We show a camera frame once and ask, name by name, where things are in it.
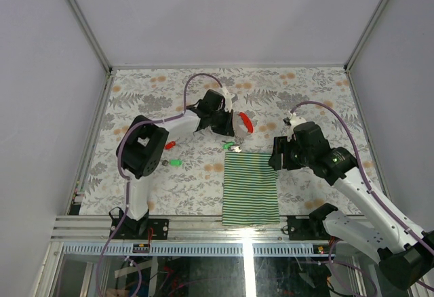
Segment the red handled silver keyring carabiner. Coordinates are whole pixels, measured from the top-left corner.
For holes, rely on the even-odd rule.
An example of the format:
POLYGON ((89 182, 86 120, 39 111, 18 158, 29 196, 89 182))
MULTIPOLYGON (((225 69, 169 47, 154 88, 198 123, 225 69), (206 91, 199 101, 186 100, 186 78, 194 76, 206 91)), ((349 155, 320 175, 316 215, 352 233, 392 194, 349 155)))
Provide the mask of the red handled silver keyring carabiner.
POLYGON ((232 126, 234 130, 234 134, 238 138, 244 139, 252 134, 250 119, 247 118, 246 121, 244 121, 243 117, 241 116, 241 112, 233 113, 232 126))

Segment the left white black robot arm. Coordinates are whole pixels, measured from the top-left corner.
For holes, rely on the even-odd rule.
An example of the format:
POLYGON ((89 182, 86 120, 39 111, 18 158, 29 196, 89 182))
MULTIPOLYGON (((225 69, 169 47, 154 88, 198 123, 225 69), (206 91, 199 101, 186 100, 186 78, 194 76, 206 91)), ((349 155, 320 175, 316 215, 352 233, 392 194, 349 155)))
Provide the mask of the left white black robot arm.
POLYGON ((233 137, 233 95, 227 88, 208 90, 197 103, 188 105, 179 115, 162 120, 137 116, 117 147, 118 170, 127 180, 125 208, 111 216, 113 239, 147 239, 155 232, 149 224, 148 197, 151 174, 160 164, 165 146, 204 129, 233 137))

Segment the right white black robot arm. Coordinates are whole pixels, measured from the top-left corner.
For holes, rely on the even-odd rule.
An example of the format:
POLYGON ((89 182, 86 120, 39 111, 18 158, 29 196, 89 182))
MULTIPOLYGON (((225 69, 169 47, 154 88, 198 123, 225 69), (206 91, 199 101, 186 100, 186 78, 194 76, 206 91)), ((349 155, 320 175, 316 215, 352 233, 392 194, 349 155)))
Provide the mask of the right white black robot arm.
POLYGON ((433 269, 433 232, 410 220, 366 177, 345 148, 331 148, 321 128, 302 117, 286 118, 288 136, 274 139, 269 165, 276 171, 309 168, 345 195, 370 222, 366 226, 327 203, 310 213, 317 239, 339 238, 366 256, 397 289, 407 290, 433 269))

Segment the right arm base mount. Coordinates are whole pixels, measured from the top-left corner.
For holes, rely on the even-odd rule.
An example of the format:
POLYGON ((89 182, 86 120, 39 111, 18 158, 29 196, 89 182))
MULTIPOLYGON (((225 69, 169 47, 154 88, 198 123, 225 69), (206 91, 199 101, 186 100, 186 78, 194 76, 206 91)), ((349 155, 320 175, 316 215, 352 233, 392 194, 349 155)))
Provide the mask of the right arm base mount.
POLYGON ((325 203, 313 210, 307 217, 287 216, 288 237, 291 241, 319 241, 329 240, 323 221, 326 216, 337 211, 338 208, 325 203))

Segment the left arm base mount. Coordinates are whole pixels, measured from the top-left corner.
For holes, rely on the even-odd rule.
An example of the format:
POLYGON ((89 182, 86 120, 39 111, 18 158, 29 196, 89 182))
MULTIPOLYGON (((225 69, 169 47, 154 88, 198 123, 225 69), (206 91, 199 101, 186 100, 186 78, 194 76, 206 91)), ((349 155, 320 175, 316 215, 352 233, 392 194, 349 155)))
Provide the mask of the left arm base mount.
POLYGON ((146 213, 141 219, 134 220, 126 216, 120 207, 113 208, 108 214, 113 239, 167 240, 170 225, 167 218, 149 218, 149 213, 146 213))

